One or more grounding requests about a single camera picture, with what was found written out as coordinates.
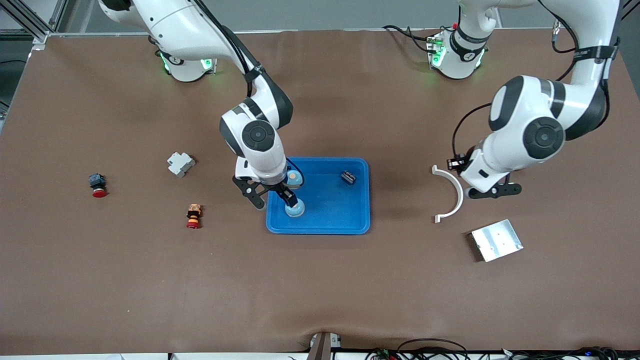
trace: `metal plate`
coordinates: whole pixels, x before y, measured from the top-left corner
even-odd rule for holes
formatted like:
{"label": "metal plate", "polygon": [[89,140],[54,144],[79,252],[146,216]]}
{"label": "metal plate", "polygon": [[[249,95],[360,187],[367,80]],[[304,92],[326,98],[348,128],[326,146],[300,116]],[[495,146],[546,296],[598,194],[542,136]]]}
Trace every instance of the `metal plate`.
{"label": "metal plate", "polygon": [[471,237],[485,261],[495,260],[523,249],[508,219],[472,231]]}

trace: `red button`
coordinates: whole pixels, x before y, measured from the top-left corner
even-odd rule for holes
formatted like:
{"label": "red button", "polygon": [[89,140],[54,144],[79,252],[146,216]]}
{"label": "red button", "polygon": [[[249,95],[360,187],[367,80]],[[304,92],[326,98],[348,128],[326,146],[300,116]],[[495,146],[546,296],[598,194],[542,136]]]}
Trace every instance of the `red button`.
{"label": "red button", "polygon": [[105,197],[107,196],[107,192],[103,189],[96,189],[93,191],[93,197]]}

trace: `metal frame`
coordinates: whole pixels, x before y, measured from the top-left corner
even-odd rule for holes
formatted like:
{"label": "metal frame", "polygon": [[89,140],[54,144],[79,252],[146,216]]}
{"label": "metal frame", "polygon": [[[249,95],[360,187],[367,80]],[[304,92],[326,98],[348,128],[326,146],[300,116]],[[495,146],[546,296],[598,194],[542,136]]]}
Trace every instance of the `metal frame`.
{"label": "metal frame", "polygon": [[34,42],[43,44],[47,40],[47,35],[54,33],[54,30],[22,0],[0,0],[0,7],[23,29],[33,35]]}
{"label": "metal frame", "polygon": [[53,14],[51,14],[51,18],[49,19],[49,25],[53,27],[53,30],[58,31],[60,29],[60,24],[62,23],[63,14],[67,13],[67,8],[69,5],[69,0],[58,0],[56,3],[56,7],[53,10]]}

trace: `black electronic component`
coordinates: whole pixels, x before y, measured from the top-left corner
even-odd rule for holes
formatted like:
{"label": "black electronic component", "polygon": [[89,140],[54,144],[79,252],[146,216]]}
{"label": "black electronic component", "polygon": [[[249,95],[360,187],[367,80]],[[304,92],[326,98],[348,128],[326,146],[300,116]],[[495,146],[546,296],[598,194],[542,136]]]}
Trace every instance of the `black electronic component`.
{"label": "black electronic component", "polygon": [[343,171],[340,177],[345,183],[349,185],[353,185],[356,183],[356,177],[348,171]]}

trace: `black connector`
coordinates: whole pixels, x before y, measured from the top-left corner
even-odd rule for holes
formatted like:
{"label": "black connector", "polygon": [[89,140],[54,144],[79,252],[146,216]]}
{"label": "black connector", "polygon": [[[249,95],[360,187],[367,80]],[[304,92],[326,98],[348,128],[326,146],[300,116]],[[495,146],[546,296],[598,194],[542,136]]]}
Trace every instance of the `black connector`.
{"label": "black connector", "polygon": [[458,154],[453,159],[447,159],[447,168],[449,171],[456,171],[458,174],[467,167],[467,155]]}
{"label": "black connector", "polygon": [[356,183],[356,177],[348,171],[343,171],[340,177],[345,183],[349,185],[353,185]]}

